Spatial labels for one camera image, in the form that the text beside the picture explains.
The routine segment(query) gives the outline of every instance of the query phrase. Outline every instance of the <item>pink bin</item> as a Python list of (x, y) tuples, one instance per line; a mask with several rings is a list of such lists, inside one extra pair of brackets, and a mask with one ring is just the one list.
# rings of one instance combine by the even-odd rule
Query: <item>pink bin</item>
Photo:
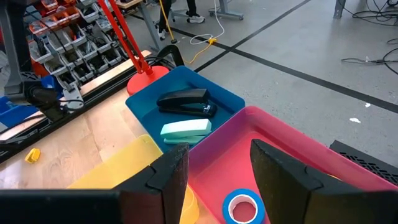
[(246, 188), (259, 194), (250, 161), (252, 139), (261, 139), (360, 189), (398, 189), (265, 111), (248, 106), (190, 151), (190, 186), (220, 223), (225, 223), (222, 204), (230, 192)]

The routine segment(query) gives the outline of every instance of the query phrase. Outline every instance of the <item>yellow bin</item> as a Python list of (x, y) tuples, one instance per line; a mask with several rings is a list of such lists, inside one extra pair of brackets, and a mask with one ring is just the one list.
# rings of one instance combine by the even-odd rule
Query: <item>yellow bin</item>
[[(112, 189), (121, 182), (136, 175), (161, 155), (162, 151), (149, 135), (140, 136), (107, 161), (89, 171), (89, 173), (71, 184), (68, 188)], [(193, 224), (198, 218), (198, 201), (192, 189), (187, 186), (180, 223)]]

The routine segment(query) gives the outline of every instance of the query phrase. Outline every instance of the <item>white sneaker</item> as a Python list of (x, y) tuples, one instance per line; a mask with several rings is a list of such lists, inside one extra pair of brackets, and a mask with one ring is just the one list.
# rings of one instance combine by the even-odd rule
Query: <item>white sneaker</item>
[(194, 16), (190, 16), (187, 19), (187, 22), (189, 23), (202, 23), (205, 21), (205, 18), (203, 16), (199, 16), (198, 14), (194, 15)]
[(158, 29), (157, 35), (159, 36), (160, 40), (166, 39), (166, 32), (164, 30), (160, 31), (160, 29)]

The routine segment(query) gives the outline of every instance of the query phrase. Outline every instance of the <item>person's legs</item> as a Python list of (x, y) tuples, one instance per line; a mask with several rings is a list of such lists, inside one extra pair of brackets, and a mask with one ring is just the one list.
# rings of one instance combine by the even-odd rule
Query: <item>person's legs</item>
[(197, 5), (195, 0), (187, 0), (188, 4), (188, 16), (195, 16), (197, 14)]
[(205, 21), (205, 18), (203, 16), (199, 16), (197, 13), (197, 5), (195, 0), (187, 0), (188, 4), (188, 9), (189, 11), (187, 12), (187, 16), (189, 17), (187, 19), (187, 22), (189, 23), (202, 23)]
[[(169, 12), (172, 7), (172, 0), (160, 0), (163, 3), (164, 12), (166, 13), (166, 17), (169, 18)], [(166, 30), (166, 19), (163, 16), (162, 9), (160, 9), (160, 20), (159, 20), (159, 30), (158, 36), (161, 40), (165, 39), (165, 30)]]

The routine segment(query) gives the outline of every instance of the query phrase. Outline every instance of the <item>red lamp base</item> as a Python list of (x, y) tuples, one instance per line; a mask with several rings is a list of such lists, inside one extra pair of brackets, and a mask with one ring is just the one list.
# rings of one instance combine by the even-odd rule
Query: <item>red lamp base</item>
[(127, 84), (127, 92), (129, 95), (133, 95), (138, 91), (144, 89), (145, 87), (149, 86), (154, 81), (162, 78), (166, 75), (170, 70), (163, 66), (153, 66), (152, 67), (153, 74), (147, 75), (145, 72), (141, 74), (135, 74), (129, 80)]

